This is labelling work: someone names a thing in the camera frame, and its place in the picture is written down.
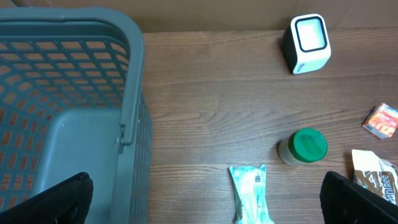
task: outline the wooden table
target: wooden table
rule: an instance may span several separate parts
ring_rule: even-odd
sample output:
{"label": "wooden table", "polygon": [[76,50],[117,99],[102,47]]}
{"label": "wooden table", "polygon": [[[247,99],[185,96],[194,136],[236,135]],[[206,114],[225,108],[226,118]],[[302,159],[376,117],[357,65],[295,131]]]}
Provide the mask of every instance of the wooden table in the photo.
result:
{"label": "wooden table", "polygon": [[[154,122],[149,223],[232,223],[229,166],[267,166],[275,223],[323,223],[319,193],[329,170],[352,178],[352,149],[398,164],[398,134],[361,127],[380,102],[398,108],[398,29],[330,31],[318,72],[290,75],[282,31],[145,34],[144,94]],[[314,127],[324,160],[291,167],[278,141]]]}

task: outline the plastic basket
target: plastic basket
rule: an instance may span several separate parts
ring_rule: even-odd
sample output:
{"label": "plastic basket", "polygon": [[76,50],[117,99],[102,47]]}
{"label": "plastic basket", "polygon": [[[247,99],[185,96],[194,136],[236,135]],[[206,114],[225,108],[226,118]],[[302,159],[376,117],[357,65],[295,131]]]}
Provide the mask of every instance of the plastic basket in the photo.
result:
{"label": "plastic basket", "polygon": [[0,9],[0,211],[78,172],[86,223],[146,223],[144,41],[110,9]]}

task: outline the cardboard wall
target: cardboard wall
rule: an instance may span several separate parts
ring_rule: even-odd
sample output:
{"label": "cardboard wall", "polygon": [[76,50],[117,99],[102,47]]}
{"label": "cardboard wall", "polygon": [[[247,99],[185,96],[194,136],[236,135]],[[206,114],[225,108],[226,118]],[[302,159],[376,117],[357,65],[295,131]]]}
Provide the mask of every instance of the cardboard wall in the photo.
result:
{"label": "cardboard wall", "polygon": [[398,27],[398,0],[13,0],[19,6],[110,7],[143,32],[284,29],[319,13],[329,29]]}
{"label": "cardboard wall", "polygon": [[0,7],[15,7],[10,0],[0,0]]}

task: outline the jar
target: jar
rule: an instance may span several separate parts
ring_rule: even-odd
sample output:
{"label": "jar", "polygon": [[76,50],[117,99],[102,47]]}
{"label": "jar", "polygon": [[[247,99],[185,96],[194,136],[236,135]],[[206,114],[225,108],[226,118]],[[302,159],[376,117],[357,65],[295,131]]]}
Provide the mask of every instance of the jar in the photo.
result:
{"label": "jar", "polygon": [[319,131],[303,128],[282,140],[279,157],[288,165],[298,166],[319,161],[328,152],[328,143]]}

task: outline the black trim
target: black trim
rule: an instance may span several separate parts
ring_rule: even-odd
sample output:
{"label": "black trim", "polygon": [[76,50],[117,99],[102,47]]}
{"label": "black trim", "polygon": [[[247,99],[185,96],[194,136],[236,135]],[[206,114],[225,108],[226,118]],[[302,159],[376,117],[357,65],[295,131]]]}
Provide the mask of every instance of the black trim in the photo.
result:
{"label": "black trim", "polygon": [[[317,49],[304,50],[304,49],[302,48],[302,46],[301,46],[301,41],[300,41],[300,36],[299,36],[299,29],[297,28],[297,24],[298,24],[300,21],[306,21],[306,20],[310,20],[310,19],[318,19],[318,20],[319,20],[319,22],[320,22],[320,24],[321,24],[321,28],[322,28],[323,40],[325,41],[325,45],[324,45],[323,47],[320,47],[320,48],[317,48]],[[313,52],[313,51],[316,51],[316,50],[323,50],[323,49],[325,49],[325,48],[328,46],[328,42],[327,42],[327,40],[326,40],[325,28],[324,28],[324,26],[323,26],[323,22],[322,22],[322,20],[321,20],[320,17],[318,17],[318,16],[313,16],[313,17],[308,17],[308,18],[303,18],[303,19],[297,19],[297,21],[296,21],[296,23],[294,24],[294,26],[296,27],[297,40],[298,40],[298,44],[299,44],[300,49],[301,49],[302,52],[307,53],[307,52]]]}
{"label": "black trim", "polygon": [[293,73],[294,67],[297,64],[297,52],[294,46],[292,28],[288,26],[282,38],[282,52],[290,72]]}

